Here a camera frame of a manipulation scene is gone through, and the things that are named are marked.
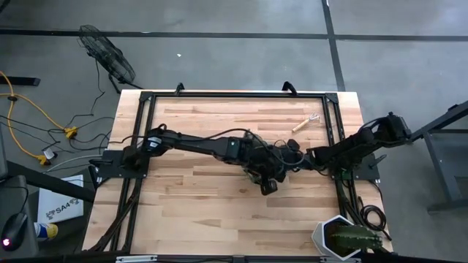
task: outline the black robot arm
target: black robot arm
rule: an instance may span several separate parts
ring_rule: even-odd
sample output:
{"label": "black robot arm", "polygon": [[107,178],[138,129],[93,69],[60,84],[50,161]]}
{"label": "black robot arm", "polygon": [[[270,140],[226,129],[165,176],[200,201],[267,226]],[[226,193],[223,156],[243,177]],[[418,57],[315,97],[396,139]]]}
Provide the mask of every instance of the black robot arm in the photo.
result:
{"label": "black robot arm", "polygon": [[173,148],[207,154],[226,164],[242,166],[252,182],[260,185],[262,194],[267,195],[277,190],[276,182],[282,183],[288,171],[328,169],[335,173],[352,169],[376,149],[402,145],[411,135],[403,118],[392,113],[361,127],[356,134],[336,145],[309,148],[306,153],[300,151],[295,140],[276,146],[249,130],[230,131],[234,130],[245,134],[243,137],[202,138],[168,130],[162,124],[148,131],[141,147],[126,147],[121,164],[125,169],[138,169],[142,156],[161,156]]}

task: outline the yellow extension cord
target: yellow extension cord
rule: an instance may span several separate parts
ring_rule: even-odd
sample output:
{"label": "yellow extension cord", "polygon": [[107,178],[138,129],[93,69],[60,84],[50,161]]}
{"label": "yellow extension cord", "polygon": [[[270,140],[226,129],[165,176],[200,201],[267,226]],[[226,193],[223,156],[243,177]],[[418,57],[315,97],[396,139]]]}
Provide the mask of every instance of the yellow extension cord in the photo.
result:
{"label": "yellow extension cord", "polygon": [[[36,107],[50,122],[53,123],[53,125],[57,126],[61,130],[64,130],[65,133],[67,133],[67,134],[69,134],[70,132],[71,133],[76,133],[76,128],[75,127],[71,128],[71,129],[67,129],[67,128],[64,128],[64,127],[58,125],[51,117],[49,117],[49,115],[43,109],[41,109],[41,107],[37,106],[32,100],[28,99],[26,96],[23,96],[23,95],[20,95],[20,94],[15,94],[15,92],[13,91],[12,83],[10,82],[8,77],[2,71],[0,71],[0,75],[2,75],[5,78],[5,80],[8,83],[8,86],[10,87],[10,93],[9,94],[0,94],[0,96],[18,96],[18,97],[26,100],[27,102],[29,102],[34,107]],[[24,153],[26,153],[27,155],[29,155],[31,157],[34,157],[34,158],[38,159],[41,164],[47,164],[48,160],[44,155],[35,155],[33,153],[30,153],[25,148],[23,148],[23,146],[20,144],[20,142],[18,142],[18,139],[16,139],[16,136],[13,133],[13,129],[11,128],[12,124],[10,122],[11,114],[12,114],[14,105],[15,105],[15,102],[11,101],[10,102],[10,109],[8,110],[8,119],[7,119],[7,123],[8,123],[8,126],[9,126],[8,129],[10,130],[10,134],[12,135],[13,140],[16,142],[16,145]]]}

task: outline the gray floor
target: gray floor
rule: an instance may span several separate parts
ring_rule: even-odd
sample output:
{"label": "gray floor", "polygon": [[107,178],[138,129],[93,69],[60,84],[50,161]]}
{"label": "gray floor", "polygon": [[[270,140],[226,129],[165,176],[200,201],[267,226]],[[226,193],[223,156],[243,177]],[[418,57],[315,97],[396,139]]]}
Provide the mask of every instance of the gray floor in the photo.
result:
{"label": "gray floor", "polygon": [[[329,0],[329,4],[337,34],[468,34],[464,0]],[[114,31],[326,33],[320,0],[15,0],[0,14],[3,28],[75,30],[87,23]],[[289,80],[300,90],[336,91],[326,40],[111,40],[137,72],[135,82],[146,88],[175,88],[183,82],[189,89],[277,90]],[[416,130],[468,98],[468,42],[338,41],[338,50],[346,89],[358,92],[365,120],[394,111]],[[87,113],[99,94],[94,60],[76,37],[0,36],[0,69],[9,75],[40,77],[40,87],[18,87],[16,92],[33,99],[59,123]],[[112,116],[118,95],[103,69],[100,84],[107,93],[95,117]],[[8,106],[4,100],[0,112],[6,114]],[[17,103],[13,118],[53,128],[25,102]],[[95,123],[78,136],[90,139],[111,126],[112,121]],[[39,131],[24,130],[50,140]],[[42,169],[20,152],[4,127],[2,131],[9,160]],[[45,146],[26,135],[18,137],[35,153]],[[464,249],[468,213],[430,216],[426,212],[428,205],[443,200],[443,194],[423,142],[378,153],[388,154],[380,164],[381,187],[395,251],[468,261]],[[58,161],[76,155],[61,153]]]}

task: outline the metal tool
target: metal tool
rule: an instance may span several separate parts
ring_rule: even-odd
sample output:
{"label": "metal tool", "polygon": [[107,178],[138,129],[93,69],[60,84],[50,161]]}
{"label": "metal tool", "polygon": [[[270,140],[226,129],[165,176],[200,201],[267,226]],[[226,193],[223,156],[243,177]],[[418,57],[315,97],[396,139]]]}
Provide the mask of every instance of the metal tool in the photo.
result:
{"label": "metal tool", "polygon": [[294,129],[292,129],[292,132],[297,132],[300,128],[304,127],[310,121],[313,121],[317,118],[320,118],[320,116],[316,113],[312,113],[305,121],[301,122],[301,124],[297,125]]}

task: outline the butcher block tabletop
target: butcher block tabletop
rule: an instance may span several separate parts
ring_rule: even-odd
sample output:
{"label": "butcher block tabletop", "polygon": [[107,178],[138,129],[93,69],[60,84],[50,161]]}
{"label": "butcher block tabletop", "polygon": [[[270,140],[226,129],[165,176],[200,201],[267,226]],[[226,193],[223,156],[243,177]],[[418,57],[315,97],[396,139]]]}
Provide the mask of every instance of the butcher block tabletop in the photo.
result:
{"label": "butcher block tabletop", "polygon": [[[138,90],[123,90],[110,137],[132,134]],[[346,136],[363,124],[358,96],[338,92]],[[148,113],[145,106],[141,127]],[[330,105],[335,138],[338,138]],[[310,121],[296,127],[312,113]],[[328,145],[320,99],[294,98],[158,98],[153,127],[207,137],[227,129],[250,129],[266,142],[294,139],[306,148]],[[225,136],[242,137],[242,132]],[[117,150],[130,144],[110,144]],[[97,189],[83,249],[93,246],[114,218],[123,180],[112,178]],[[366,181],[356,182],[365,205],[383,209],[379,192]],[[318,256],[311,234],[320,221],[339,214],[333,181],[318,172],[289,172],[278,191],[266,197],[238,166],[199,153],[169,150],[152,158],[138,205],[132,254]],[[120,245],[126,233],[124,222]],[[384,246],[391,244],[384,238]]]}

